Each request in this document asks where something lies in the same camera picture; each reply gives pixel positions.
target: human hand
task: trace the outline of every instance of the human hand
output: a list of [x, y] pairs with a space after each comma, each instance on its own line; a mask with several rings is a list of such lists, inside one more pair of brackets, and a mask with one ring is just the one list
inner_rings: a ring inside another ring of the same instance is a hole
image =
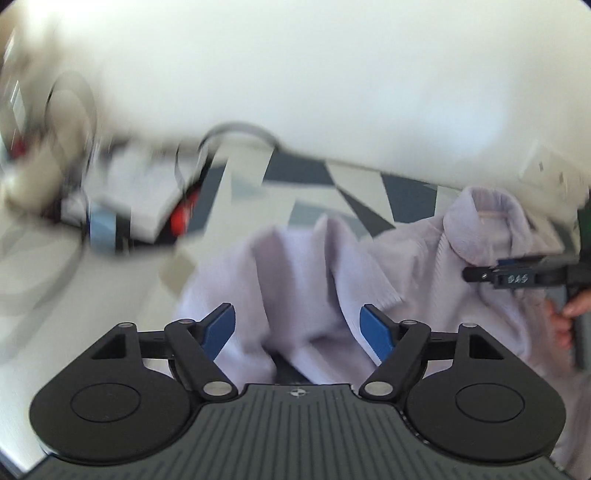
[[556, 345], [569, 349], [573, 346], [573, 336], [570, 333], [573, 319], [583, 313], [591, 312], [591, 290], [581, 292], [570, 300], [562, 309], [562, 312], [556, 311], [556, 307], [551, 300], [546, 300], [545, 307], [554, 327]]

